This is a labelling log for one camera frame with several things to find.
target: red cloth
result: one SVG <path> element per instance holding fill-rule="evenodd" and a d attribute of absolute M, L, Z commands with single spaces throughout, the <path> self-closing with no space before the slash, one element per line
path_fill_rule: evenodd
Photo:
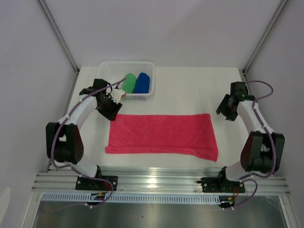
<path fill-rule="evenodd" d="M 181 153 L 216 162 L 209 114 L 123 115 L 111 121 L 106 153 Z"/>

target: white plastic bin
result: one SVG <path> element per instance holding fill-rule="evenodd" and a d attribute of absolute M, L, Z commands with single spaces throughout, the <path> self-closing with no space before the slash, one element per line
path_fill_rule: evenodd
<path fill-rule="evenodd" d="M 121 80 L 128 73 L 136 77 L 144 72 L 150 77 L 150 87 L 147 94 L 127 94 L 131 99 L 145 100 L 154 92 L 155 87 L 155 65 L 152 62 L 143 61 L 107 61 L 100 64 L 96 78 L 102 78 L 109 83 Z"/>

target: white wall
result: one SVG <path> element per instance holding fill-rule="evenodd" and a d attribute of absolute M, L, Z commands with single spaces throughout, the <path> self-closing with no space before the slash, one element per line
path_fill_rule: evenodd
<path fill-rule="evenodd" d="M 274 94 L 260 102 L 273 129 L 285 135 L 280 173 L 284 174 L 299 219 L 304 225 L 304 1 L 291 0 L 278 26 L 249 71 L 249 80 L 260 79 Z M 264 85 L 251 86 L 255 95 L 268 93 Z"/>
<path fill-rule="evenodd" d="M 11 188 L 1 227 L 17 228 L 74 73 L 34 0 L 2 0 L 0 31 L 0 192 Z"/>
<path fill-rule="evenodd" d="M 81 66 L 243 68 L 280 0 L 47 0 Z"/>

